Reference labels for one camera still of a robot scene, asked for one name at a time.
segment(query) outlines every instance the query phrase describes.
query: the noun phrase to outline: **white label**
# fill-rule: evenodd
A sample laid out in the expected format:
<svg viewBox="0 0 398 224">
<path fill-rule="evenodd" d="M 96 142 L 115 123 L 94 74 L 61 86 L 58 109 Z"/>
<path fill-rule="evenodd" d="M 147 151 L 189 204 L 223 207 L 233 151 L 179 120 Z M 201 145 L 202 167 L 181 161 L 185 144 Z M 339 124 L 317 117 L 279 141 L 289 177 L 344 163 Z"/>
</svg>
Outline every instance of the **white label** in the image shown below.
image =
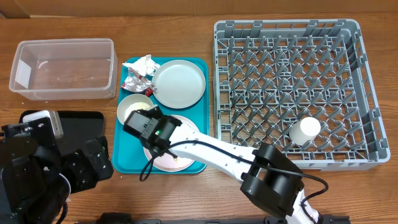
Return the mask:
<svg viewBox="0 0 398 224">
<path fill-rule="evenodd" d="M 30 79 L 30 72 L 32 68 L 26 64 L 24 61 L 19 59 L 18 67 L 17 67 L 17 75 L 15 77 L 15 81 L 21 84 L 25 88 L 29 88 L 29 79 Z"/>
</svg>

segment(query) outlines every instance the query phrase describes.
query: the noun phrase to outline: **blue tray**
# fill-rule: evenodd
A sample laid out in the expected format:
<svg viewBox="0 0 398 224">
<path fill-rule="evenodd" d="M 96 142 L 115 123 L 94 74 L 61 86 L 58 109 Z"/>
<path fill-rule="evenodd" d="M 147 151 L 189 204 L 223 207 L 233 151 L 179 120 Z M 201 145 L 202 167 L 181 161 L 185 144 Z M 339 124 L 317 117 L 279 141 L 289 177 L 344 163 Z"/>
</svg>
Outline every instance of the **blue tray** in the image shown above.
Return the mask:
<svg viewBox="0 0 398 224">
<path fill-rule="evenodd" d="M 127 62 L 133 63 L 138 60 L 138 57 L 130 58 Z M 206 78 L 206 90 L 202 98 L 195 105 L 185 109 L 172 109 L 160 104 L 154 96 L 150 99 L 154 104 L 158 104 L 163 114 L 177 114 L 190 119 L 196 124 L 199 131 L 208 134 L 209 132 L 209 80 L 208 80 L 208 67 L 205 61 L 200 58 L 173 58 L 173 57 L 153 57 L 156 63 L 163 65 L 171 60 L 187 60 L 197 65 L 203 72 Z M 127 77 L 127 68 L 123 67 L 121 74 L 122 83 Z M 122 101 L 124 97 L 130 95 L 131 92 L 119 90 L 119 101 Z M 116 118 L 116 127 L 114 132 L 114 143 L 113 143 L 113 156 L 112 163 L 114 168 L 123 174 L 140 174 L 142 168 L 148 162 L 144 151 L 142 149 L 139 140 L 130 134 L 123 131 L 123 125 Z M 164 172 L 157 168 L 153 168 L 153 174 L 197 174 L 205 169 L 206 165 L 200 162 L 194 162 L 190 167 L 185 170 L 178 172 Z"/>
</svg>

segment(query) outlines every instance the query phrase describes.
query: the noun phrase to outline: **pink plate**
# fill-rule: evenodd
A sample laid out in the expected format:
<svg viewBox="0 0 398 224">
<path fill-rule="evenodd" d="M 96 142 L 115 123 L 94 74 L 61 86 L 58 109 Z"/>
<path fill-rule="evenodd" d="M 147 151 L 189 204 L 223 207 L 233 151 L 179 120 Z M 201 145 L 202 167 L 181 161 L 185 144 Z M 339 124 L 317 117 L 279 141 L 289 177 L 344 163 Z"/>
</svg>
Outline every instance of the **pink plate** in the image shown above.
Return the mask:
<svg viewBox="0 0 398 224">
<path fill-rule="evenodd" d="M 199 131 L 198 127 L 188 118 L 180 115 L 172 115 L 172 116 L 178 118 L 180 121 L 182 121 L 182 123 L 188 124 L 191 128 Z M 152 155 L 150 154 L 149 150 L 146 148 L 144 148 L 144 154 L 148 160 L 152 158 Z M 191 159 L 180 158 L 180 157 L 178 157 L 177 161 L 175 161 L 171 155 L 165 153 L 163 156 L 155 159 L 154 167 L 166 172 L 176 172 L 188 168 L 193 163 L 194 161 Z"/>
</svg>

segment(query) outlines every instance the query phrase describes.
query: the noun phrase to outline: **plate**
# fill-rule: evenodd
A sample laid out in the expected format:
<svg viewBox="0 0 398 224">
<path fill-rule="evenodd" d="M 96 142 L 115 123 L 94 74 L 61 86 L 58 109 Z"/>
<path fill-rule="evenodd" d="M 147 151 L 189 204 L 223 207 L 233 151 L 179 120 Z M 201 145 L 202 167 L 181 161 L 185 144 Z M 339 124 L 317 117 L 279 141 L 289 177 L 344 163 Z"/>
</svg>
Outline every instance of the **plate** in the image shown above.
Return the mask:
<svg viewBox="0 0 398 224">
<path fill-rule="evenodd" d="M 198 127 L 190 121 L 188 118 L 180 116 L 180 115 L 172 115 L 174 118 L 178 118 L 182 123 L 188 124 L 191 128 L 199 131 Z M 148 161 L 152 158 L 149 150 L 144 147 L 144 154 L 147 157 Z M 177 158 L 177 161 L 169 154 L 164 154 L 161 157 L 158 157 L 154 160 L 154 167 L 166 171 L 166 172 L 177 172 L 180 170 L 184 170 L 192 165 L 195 161 L 187 158 Z"/>
<path fill-rule="evenodd" d="M 206 80 L 203 72 L 194 63 L 173 60 L 156 70 L 153 84 L 156 100 L 163 105 L 182 109 L 194 105 L 205 92 Z"/>
</svg>

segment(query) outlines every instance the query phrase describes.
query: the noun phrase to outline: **dish rack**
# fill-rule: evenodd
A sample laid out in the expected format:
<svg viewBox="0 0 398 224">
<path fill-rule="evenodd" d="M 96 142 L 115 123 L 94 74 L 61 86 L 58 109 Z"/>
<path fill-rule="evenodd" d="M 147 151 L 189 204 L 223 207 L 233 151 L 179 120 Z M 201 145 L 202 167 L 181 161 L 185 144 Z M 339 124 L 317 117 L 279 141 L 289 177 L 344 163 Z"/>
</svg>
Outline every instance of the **dish rack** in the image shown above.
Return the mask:
<svg viewBox="0 0 398 224">
<path fill-rule="evenodd" d="M 389 160 L 356 21 L 219 21 L 214 34 L 216 138 L 272 144 L 303 169 L 368 170 Z M 321 132 L 298 146 L 289 129 L 307 116 Z"/>
</svg>

